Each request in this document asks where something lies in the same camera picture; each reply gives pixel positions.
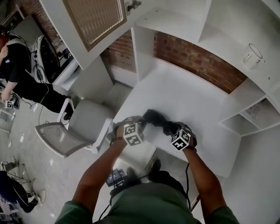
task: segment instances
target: tiled floor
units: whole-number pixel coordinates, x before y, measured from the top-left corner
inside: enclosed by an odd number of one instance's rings
[[[116,84],[109,93],[105,104],[117,111],[131,89]],[[14,124],[10,133],[0,132],[0,160],[13,161],[13,156],[19,158],[25,163],[26,170],[30,178],[36,178],[34,190],[46,190],[46,200],[42,206],[36,206],[35,209],[27,214],[22,213],[24,223],[27,224],[52,224],[58,217],[64,203],[71,200],[80,178],[86,169],[94,163],[99,156],[109,147],[105,142],[100,154],[92,154],[87,150],[79,150],[67,159],[62,159],[53,153],[40,139],[38,139],[34,127],[45,122],[55,122],[57,114],[48,111],[42,106],[38,106],[34,111],[26,103],[21,103],[21,108],[16,113]],[[186,186],[185,168],[187,163],[157,150],[155,157],[162,161],[162,169],[167,170]],[[122,161],[118,167],[124,170],[128,164]],[[107,207],[110,199],[111,189],[106,185],[100,191],[100,196],[96,206],[93,220],[98,220],[103,210]],[[194,199],[196,190],[191,187],[190,199]]]

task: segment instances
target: desk surface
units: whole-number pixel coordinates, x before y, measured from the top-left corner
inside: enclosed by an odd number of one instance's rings
[[[187,124],[197,136],[197,152],[208,167],[223,177],[230,175],[241,137],[218,124],[221,103],[227,94],[200,77],[161,60],[138,83],[116,115],[114,122],[143,116],[155,109],[168,120]],[[145,140],[187,161],[171,145],[162,128],[148,125]]]

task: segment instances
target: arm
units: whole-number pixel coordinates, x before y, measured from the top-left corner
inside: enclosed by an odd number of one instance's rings
[[[191,149],[184,149],[189,161],[196,187],[201,199],[204,220],[217,208],[226,206],[222,188],[215,174],[205,165],[199,155]]]
[[[11,92],[16,87],[17,84],[18,84],[17,82],[8,81],[6,88],[2,93],[2,102],[5,102],[6,100],[9,100],[11,98]]]
[[[117,131],[117,136],[123,136],[123,126]],[[112,146],[86,170],[76,189],[73,201],[86,206],[92,216],[97,203],[99,191],[112,172],[113,166],[126,147],[124,139],[116,140]]]

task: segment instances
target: backpack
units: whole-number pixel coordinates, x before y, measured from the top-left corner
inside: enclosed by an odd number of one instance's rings
[[[21,44],[30,53],[23,39],[14,38],[7,43],[7,45],[12,44]],[[60,63],[54,47],[45,35],[42,35],[36,39],[30,48],[31,72],[25,71],[38,83],[53,83],[60,74]]]

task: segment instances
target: white wall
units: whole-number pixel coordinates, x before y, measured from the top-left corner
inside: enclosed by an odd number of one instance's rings
[[[98,56],[86,70],[81,71],[73,85],[73,91],[80,98],[102,103],[113,86],[106,67]]]
[[[231,176],[222,183],[227,205],[242,224],[280,218],[280,126],[243,137]]]

